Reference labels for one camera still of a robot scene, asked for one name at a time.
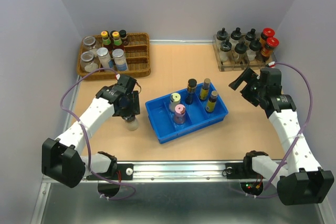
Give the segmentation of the green lid spice jar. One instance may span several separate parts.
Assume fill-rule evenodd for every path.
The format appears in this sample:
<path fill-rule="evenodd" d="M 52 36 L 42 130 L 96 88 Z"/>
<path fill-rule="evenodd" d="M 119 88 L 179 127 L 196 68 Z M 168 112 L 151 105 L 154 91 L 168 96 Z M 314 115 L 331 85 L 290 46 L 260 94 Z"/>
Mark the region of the green lid spice jar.
<path fill-rule="evenodd" d="M 181 95 L 177 92 L 174 92 L 170 95 L 170 104 L 169 104 L 169 110 L 174 113 L 175 107 L 180 104 L 181 102 Z"/>

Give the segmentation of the amber oil bottle black cap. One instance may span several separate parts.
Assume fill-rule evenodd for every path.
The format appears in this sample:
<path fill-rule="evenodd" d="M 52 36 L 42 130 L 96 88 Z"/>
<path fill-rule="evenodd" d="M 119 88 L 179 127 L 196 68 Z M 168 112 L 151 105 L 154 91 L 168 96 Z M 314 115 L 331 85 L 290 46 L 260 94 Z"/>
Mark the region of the amber oil bottle black cap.
<path fill-rule="evenodd" d="M 196 91 L 197 81 L 195 79 L 189 79 L 187 83 L 187 96 L 185 98 L 185 103 L 190 105 L 193 103 L 193 96 Z"/>

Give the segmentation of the yellow label bottle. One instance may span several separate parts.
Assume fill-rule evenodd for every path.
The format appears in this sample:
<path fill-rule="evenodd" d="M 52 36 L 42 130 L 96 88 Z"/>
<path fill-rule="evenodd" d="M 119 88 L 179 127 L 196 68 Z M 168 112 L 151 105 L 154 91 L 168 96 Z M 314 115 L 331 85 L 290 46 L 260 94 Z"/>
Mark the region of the yellow label bottle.
<path fill-rule="evenodd" d="M 212 113 L 215 110 L 215 105 L 218 98 L 218 92 L 216 90 L 213 90 L 208 98 L 205 110 L 208 113 Z"/>
<path fill-rule="evenodd" d="M 204 79 L 204 82 L 202 84 L 201 90 L 200 90 L 200 95 L 199 95 L 199 99 L 201 101 L 205 101 L 208 93 L 209 93 L 209 88 L 210 88 L 210 84 L 211 84 L 211 80 L 209 78 Z"/>

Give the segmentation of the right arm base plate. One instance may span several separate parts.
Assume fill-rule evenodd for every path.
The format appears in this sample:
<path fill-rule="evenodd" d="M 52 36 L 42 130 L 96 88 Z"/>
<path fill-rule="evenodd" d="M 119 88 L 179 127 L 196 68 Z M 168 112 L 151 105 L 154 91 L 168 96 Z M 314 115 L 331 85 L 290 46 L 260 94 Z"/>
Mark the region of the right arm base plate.
<path fill-rule="evenodd" d="M 261 175 L 252 170 L 251 166 L 245 165 L 243 162 L 225 163 L 222 175 L 227 179 L 257 179 Z"/>

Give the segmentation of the pink lid spice jar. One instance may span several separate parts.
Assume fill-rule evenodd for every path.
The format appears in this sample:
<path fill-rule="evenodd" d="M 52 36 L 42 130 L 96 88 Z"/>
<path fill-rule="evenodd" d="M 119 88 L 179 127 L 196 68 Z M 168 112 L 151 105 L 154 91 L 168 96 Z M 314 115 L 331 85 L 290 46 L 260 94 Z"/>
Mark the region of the pink lid spice jar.
<path fill-rule="evenodd" d="M 186 108 L 183 104 L 178 104 L 175 106 L 175 109 L 174 109 L 174 122 L 176 124 L 184 124 L 185 123 L 185 120 L 186 120 Z"/>

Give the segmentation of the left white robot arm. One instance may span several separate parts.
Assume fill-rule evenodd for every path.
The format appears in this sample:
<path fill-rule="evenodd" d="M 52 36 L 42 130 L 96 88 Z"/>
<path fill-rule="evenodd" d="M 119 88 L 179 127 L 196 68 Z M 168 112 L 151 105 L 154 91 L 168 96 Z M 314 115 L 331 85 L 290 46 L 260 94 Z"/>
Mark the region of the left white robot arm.
<path fill-rule="evenodd" d="M 111 117 L 121 117 L 130 130 L 136 130 L 136 115 L 140 113 L 137 81 L 125 74 L 117 82 L 104 86 L 85 112 L 56 139 L 48 138 L 42 144 L 41 171 L 44 175 L 74 188 L 89 175 L 110 179 L 117 173 L 117 158 L 106 152 L 81 156 L 89 140 L 100 126 Z"/>

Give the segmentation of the silver lid grinder jar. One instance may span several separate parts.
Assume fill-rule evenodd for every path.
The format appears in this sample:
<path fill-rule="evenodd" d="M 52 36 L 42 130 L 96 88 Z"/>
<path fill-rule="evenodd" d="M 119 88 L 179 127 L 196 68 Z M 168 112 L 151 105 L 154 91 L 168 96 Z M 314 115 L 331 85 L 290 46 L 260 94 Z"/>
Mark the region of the silver lid grinder jar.
<path fill-rule="evenodd" d="M 139 122 L 135 116 L 124 118 L 124 120 L 129 131 L 135 131 L 139 127 Z"/>

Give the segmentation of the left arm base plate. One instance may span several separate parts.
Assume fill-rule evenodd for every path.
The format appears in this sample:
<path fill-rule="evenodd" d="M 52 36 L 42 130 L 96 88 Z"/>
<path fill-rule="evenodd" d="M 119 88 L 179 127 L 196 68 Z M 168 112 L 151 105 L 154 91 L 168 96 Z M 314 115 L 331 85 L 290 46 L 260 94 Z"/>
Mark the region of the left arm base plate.
<path fill-rule="evenodd" d="M 134 170 L 133 163 L 116 163 L 113 168 L 109 168 L 107 172 L 97 173 L 98 175 L 110 180 L 132 180 Z"/>

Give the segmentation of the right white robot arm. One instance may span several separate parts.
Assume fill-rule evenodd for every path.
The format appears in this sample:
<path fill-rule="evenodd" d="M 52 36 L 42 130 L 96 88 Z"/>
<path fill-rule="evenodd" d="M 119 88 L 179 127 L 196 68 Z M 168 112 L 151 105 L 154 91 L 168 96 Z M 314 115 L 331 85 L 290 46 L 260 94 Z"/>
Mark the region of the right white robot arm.
<path fill-rule="evenodd" d="M 268 180 L 286 205 L 322 203 L 334 183 L 332 171 L 324 170 L 315 159 L 299 124 L 297 108 L 288 94 L 282 93 L 281 71 L 265 67 L 260 73 L 247 68 L 229 87 L 236 90 L 243 82 L 242 97 L 261 107 L 275 128 L 285 152 L 280 163 L 265 152 L 250 151 L 238 165 L 226 169 L 229 179 L 252 179 L 257 175 Z"/>

